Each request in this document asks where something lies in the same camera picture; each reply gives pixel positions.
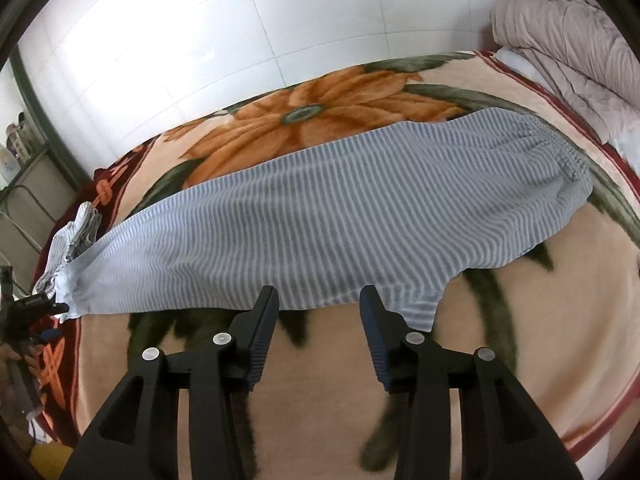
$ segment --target orange flower pattern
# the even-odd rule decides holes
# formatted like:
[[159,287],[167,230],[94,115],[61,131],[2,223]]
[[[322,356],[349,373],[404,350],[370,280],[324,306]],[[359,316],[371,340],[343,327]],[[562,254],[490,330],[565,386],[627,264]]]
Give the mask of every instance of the orange flower pattern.
[[[402,92],[409,79],[422,81],[417,73],[366,73],[355,66],[249,103],[183,155],[206,159],[183,188],[398,121],[438,122],[464,112],[450,102]],[[182,128],[165,139],[178,138]]]
[[62,383],[60,382],[60,376],[58,375],[58,369],[62,362],[62,357],[65,353],[65,339],[61,338],[56,344],[54,349],[51,349],[51,345],[46,345],[42,352],[42,359],[44,362],[44,370],[40,376],[41,387],[50,385],[53,398],[56,404],[63,410],[66,408],[65,393],[62,389]]
[[100,199],[100,203],[102,205],[107,205],[113,197],[111,184],[106,179],[98,181],[98,183],[95,185],[95,192],[98,194],[98,198]]
[[180,126],[176,126],[171,130],[168,130],[164,134],[162,134],[162,139],[166,142],[171,142],[172,140],[178,140],[188,134],[191,130],[193,130],[196,126],[199,126],[204,121],[207,120],[208,116],[201,117],[199,119],[195,119],[193,121],[189,121],[188,123],[181,124]]

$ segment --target bed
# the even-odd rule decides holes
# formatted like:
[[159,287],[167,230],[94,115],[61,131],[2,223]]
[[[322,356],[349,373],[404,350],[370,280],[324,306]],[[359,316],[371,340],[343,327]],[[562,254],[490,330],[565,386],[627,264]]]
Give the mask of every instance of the bed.
[[[52,234],[82,202],[102,214],[100,236],[207,179],[386,124],[450,120],[487,107],[536,114],[559,130],[586,156],[594,190],[564,229],[529,253],[453,279],[433,337],[459,351],[494,349],[578,460],[640,392],[640,180],[573,110],[492,53],[353,66],[183,124],[97,171]],[[41,425],[73,446],[128,360],[149,346],[194,348],[233,316],[210,308],[87,315],[60,324],[64,336],[43,357]],[[182,478],[189,478],[187,402],[180,398]],[[452,478],[460,473],[456,403]],[[253,435],[244,458],[256,478],[393,475],[402,406],[376,381],[355,304],[281,313],[263,380],[241,411]]]

